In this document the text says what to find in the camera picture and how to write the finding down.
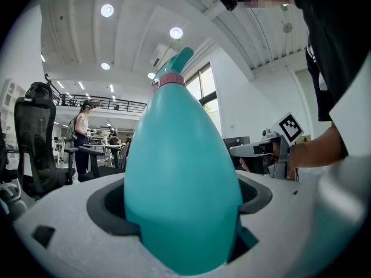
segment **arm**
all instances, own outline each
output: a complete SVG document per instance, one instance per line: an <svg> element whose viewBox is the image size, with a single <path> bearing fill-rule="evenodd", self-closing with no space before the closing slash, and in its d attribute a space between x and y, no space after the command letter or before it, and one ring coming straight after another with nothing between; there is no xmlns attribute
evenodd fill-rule
<svg viewBox="0 0 371 278"><path fill-rule="evenodd" d="M81 135L86 134L86 132L84 132L84 130L82 129L82 116L78 117L78 119L76 120L75 132Z"/></svg>
<svg viewBox="0 0 371 278"><path fill-rule="evenodd" d="M299 167L328 166L344 158L340 134L332 123L317 139L293 146L289 159L289 170Z"/></svg>

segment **woman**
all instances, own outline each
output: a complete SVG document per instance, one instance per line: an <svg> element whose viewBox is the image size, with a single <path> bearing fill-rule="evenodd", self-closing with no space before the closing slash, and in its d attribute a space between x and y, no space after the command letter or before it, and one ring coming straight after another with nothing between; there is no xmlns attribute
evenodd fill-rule
<svg viewBox="0 0 371 278"><path fill-rule="evenodd" d="M83 146L83 144L88 144L88 115L90 114L92 108L90 102L85 101L80 109L79 114L74 118L75 132L77 139L75 140L75 147ZM76 169L79 175L85 174L89 165L89 154L86 152L78 151L76 152Z"/></svg>

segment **backpack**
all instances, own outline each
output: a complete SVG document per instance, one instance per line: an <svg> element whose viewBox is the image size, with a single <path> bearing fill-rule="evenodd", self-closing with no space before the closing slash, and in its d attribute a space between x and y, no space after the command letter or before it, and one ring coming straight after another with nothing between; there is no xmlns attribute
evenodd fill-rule
<svg viewBox="0 0 371 278"><path fill-rule="evenodd" d="M74 120L71 120L70 123L68 124L68 129L67 129L67 141L74 141L77 140L77 135L75 132L75 122Z"/></svg>

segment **person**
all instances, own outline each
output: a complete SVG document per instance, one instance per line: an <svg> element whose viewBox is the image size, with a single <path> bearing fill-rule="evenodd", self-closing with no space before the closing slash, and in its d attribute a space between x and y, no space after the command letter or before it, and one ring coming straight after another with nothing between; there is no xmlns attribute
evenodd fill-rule
<svg viewBox="0 0 371 278"><path fill-rule="evenodd" d="M74 125L75 125L75 133L76 133L76 139L75 139L75 147L83 146L83 144L88 144L88 115L90 114L92 108L94 105L92 105L90 102L85 101L80 109L79 114L73 119ZM75 154L76 156L76 169L77 173L79 175L85 174L88 165L89 165L89 154L86 152L78 151Z"/></svg>
<svg viewBox="0 0 371 278"><path fill-rule="evenodd" d="M131 143L131 142L132 142L132 139L131 139L130 135L129 134L126 134L125 143L127 144L127 143Z"/></svg>
<svg viewBox="0 0 371 278"><path fill-rule="evenodd" d="M330 120L329 111L348 89L370 50L370 36L366 33L368 0L357 0L358 11L342 7L347 0L238 1L245 1L250 7L290 3L303 11L310 38L310 49L307 48L305 53L315 86L319 120ZM325 90L321 90L320 83L326 87ZM273 144L276 158L279 151L279 145ZM292 147L289 170L328 166L347 154L340 133L332 122L320 137ZM247 169L242 159L240 162Z"/></svg>
<svg viewBox="0 0 371 278"><path fill-rule="evenodd" d="M113 128L111 128L110 134L108 135L108 138L110 138L110 144L111 145L117 144L117 141L118 141L118 139L117 139L117 133L116 133L116 131Z"/></svg>

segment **chair headrest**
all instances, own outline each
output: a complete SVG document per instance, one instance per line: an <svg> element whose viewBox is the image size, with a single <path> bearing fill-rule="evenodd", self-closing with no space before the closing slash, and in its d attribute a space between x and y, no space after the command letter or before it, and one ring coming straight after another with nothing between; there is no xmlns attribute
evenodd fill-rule
<svg viewBox="0 0 371 278"><path fill-rule="evenodd" d="M26 98L41 98L53 102L53 92L50 86L42 82L34 82L25 94Z"/></svg>

